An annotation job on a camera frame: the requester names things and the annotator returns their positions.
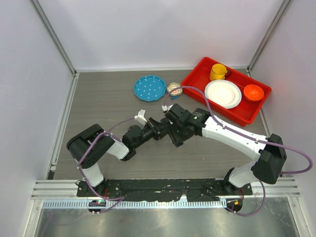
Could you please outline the black remote control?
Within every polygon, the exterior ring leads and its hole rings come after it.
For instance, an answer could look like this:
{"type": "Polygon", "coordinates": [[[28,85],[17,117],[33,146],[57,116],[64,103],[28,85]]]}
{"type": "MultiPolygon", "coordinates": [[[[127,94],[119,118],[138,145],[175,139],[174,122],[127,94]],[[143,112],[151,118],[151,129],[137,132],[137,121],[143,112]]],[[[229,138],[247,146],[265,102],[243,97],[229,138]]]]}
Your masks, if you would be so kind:
{"type": "Polygon", "coordinates": [[[173,124],[169,121],[168,118],[162,118],[160,122],[163,125],[162,133],[164,135],[169,135],[171,139],[174,138],[173,124]]]}

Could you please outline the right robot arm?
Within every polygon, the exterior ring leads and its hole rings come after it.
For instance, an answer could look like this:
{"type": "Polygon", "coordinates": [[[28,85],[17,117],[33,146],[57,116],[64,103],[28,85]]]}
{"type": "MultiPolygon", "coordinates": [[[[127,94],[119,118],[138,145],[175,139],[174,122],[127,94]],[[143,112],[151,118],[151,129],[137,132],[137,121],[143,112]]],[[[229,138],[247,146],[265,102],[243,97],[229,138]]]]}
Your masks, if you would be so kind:
{"type": "Polygon", "coordinates": [[[163,106],[162,110],[168,134],[176,147],[195,136],[220,141],[251,158],[251,162],[233,167],[225,175],[223,189],[229,195],[236,194],[244,185],[255,181],[275,184],[286,161],[282,139],[253,134],[228,123],[217,122],[210,112],[197,108],[193,113],[178,104],[163,106]]]}

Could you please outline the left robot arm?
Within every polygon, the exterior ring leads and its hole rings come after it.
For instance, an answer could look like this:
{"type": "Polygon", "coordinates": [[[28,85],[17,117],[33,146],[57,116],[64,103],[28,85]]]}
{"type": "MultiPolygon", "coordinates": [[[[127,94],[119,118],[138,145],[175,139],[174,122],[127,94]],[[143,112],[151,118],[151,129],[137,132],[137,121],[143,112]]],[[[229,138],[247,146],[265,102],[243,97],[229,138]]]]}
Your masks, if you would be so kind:
{"type": "Polygon", "coordinates": [[[136,149],[150,139],[160,140],[167,134],[166,125],[152,118],[140,127],[132,125],[120,139],[94,124],[71,138],[66,148],[77,161],[78,169],[85,179],[84,187],[94,197],[106,193],[106,179],[100,171],[98,161],[104,154],[110,154],[122,161],[130,160],[136,149]]]}

